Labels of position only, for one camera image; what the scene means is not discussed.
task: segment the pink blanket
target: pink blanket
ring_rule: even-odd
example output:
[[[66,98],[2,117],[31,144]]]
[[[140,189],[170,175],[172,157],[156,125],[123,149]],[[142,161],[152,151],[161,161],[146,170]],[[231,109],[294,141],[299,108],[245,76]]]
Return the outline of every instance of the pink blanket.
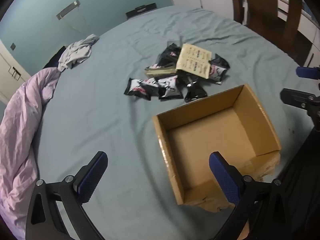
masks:
[[[0,125],[0,215],[18,240],[25,239],[31,194],[37,180],[31,146],[42,106],[53,96],[60,72],[39,71],[12,96]]]

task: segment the blue wall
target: blue wall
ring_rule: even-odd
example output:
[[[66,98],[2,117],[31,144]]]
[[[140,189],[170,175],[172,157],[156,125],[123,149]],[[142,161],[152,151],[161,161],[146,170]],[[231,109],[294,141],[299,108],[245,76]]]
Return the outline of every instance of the blue wall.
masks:
[[[4,115],[4,110],[7,106],[2,102],[0,101],[0,123],[2,121],[2,118],[3,118],[3,115]]]
[[[1,20],[0,39],[30,75],[42,69],[63,45],[92,33],[105,33],[124,22],[125,13],[138,6],[153,2],[158,8],[171,5],[171,0],[79,0],[79,8],[58,20],[56,15],[74,1],[15,0]],[[10,49],[13,42],[14,51]]]

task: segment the silver bolt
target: silver bolt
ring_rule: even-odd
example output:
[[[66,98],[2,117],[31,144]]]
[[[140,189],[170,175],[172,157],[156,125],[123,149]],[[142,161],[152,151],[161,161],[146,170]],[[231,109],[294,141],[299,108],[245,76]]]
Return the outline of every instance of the silver bolt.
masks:
[[[279,181],[279,179],[275,179],[273,181],[277,186],[280,186],[281,185],[281,181]]]
[[[252,178],[251,178],[249,175],[243,176],[243,179],[244,179],[244,181],[246,181],[246,182],[251,182],[251,181],[252,181]]]
[[[68,176],[68,177],[66,177],[66,178],[65,178],[65,181],[66,181],[66,182],[71,182],[71,181],[73,181],[73,176]]]
[[[42,179],[38,180],[37,183],[36,183],[37,186],[41,186],[42,184],[43,184],[43,180]]]

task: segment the bed sheet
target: bed sheet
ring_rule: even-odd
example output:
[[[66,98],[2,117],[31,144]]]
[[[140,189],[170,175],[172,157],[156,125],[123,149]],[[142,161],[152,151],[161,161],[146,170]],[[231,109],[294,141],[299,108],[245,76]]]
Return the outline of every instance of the bed sheet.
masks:
[[[151,117],[185,104],[183,99],[149,102],[123,94],[129,77],[145,78],[144,68],[171,42],[192,43],[228,60],[229,77],[222,85],[204,86],[209,95],[251,86],[283,147],[274,176],[312,129],[307,113],[284,105],[279,93],[283,88],[317,93],[317,86],[298,78],[297,64],[247,27],[210,11],[177,6],[115,27],[92,47],[89,59],[62,73],[34,139],[46,183],[76,174],[98,151],[108,154],[109,167],[83,206],[105,239],[207,240],[231,213],[176,204]],[[70,235],[78,239],[59,208]]]

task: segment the blue rubber fingertip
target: blue rubber fingertip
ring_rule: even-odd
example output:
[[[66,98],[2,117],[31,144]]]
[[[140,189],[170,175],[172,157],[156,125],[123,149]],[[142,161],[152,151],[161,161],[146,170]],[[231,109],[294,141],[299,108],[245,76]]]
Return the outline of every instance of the blue rubber fingertip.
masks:
[[[296,74],[298,77],[309,79],[320,79],[320,71],[313,67],[297,67]]]
[[[108,156],[106,153],[103,153],[78,186],[79,203],[87,203],[90,200],[107,167]]]
[[[219,157],[211,153],[209,157],[209,167],[221,187],[228,202],[238,205],[240,201],[240,189],[234,179],[225,169]]]

